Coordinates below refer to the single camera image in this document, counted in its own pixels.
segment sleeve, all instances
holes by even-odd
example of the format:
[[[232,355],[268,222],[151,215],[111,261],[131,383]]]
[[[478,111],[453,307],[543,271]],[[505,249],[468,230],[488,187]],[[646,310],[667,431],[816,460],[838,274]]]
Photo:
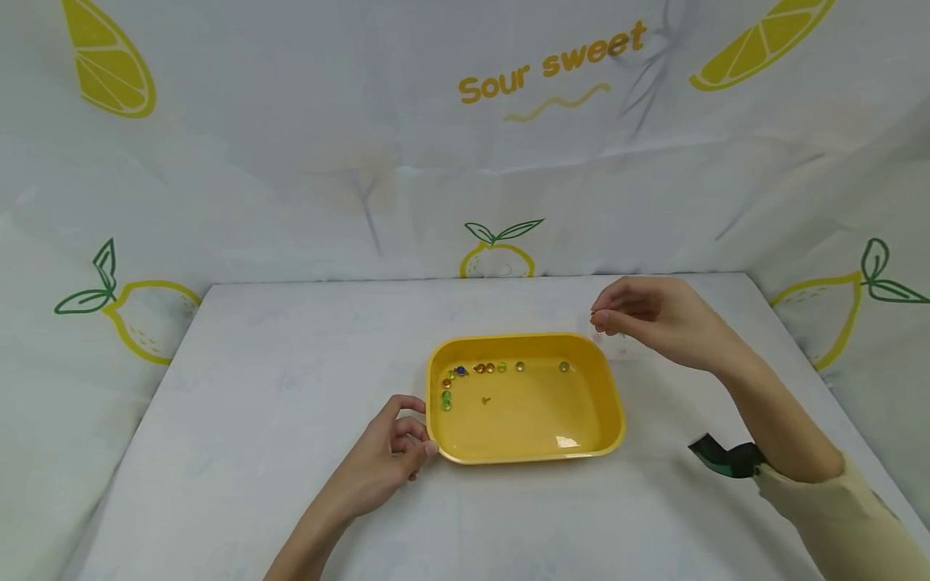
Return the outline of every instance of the sleeve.
[[[797,529],[827,581],[930,581],[930,562],[845,457],[831,481],[792,481],[763,464],[759,495]]]

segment fabric backdrop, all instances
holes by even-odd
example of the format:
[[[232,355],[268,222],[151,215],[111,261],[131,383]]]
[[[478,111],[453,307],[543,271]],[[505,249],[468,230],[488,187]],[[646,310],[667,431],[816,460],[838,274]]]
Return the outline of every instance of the fabric backdrop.
[[[751,270],[925,446],[926,151],[883,145],[925,2],[95,2],[0,6],[3,578],[56,576],[214,283]]]

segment white table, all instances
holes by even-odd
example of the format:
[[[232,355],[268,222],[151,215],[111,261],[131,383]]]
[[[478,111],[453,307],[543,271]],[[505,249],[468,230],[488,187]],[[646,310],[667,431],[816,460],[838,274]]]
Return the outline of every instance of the white table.
[[[388,396],[422,396],[436,345],[583,330],[613,278],[214,286],[65,578],[261,578]],[[930,552],[930,535],[752,282],[687,278]],[[349,530],[326,575],[819,579],[752,482],[713,474],[686,449],[705,431],[726,447],[749,439],[717,381],[653,353],[611,366],[629,421],[614,454],[495,467],[437,459]]]

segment left hand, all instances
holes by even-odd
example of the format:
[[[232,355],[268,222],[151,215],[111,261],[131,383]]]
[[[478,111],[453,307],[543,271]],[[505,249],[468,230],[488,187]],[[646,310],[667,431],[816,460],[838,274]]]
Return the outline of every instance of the left hand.
[[[351,520],[380,507],[439,451],[419,420],[401,410],[426,413],[426,403],[393,395],[375,416],[320,492],[325,503]]]

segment lemon print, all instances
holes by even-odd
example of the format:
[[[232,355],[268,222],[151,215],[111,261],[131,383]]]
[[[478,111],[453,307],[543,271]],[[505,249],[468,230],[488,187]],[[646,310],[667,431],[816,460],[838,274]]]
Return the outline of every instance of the lemon print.
[[[74,44],[81,96],[107,112],[145,117],[155,108],[155,85],[138,50],[89,0],[61,0]]]
[[[859,270],[845,276],[816,278],[789,286],[772,299],[778,318],[818,371],[843,353],[856,327],[862,289],[869,297],[890,303],[927,304],[930,298],[904,284],[879,278],[891,251],[880,238],[866,244]]]
[[[510,226],[497,236],[477,222],[468,222],[465,228],[479,240],[478,245],[462,259],[458,275],[462,278],[486,276],[533,276],[536,264],[526,252],[512,244],[497,244],[512,240],[536,228],[542,220],[521,222]]]
[[[781,0],[762,20],[708,61],[691,85],[716,91],[750,78],[788,54],[823,19],[833,0]]]
[[[101,312],[113,321],[116,333],[129,350],[142,359],[171,363],[200,298],[188,287],[171,281],[136,281],[123,286],[116,297],[116,251],[113,238],[93,259],[102,288],[90,288],[62,300],[59,315]]]

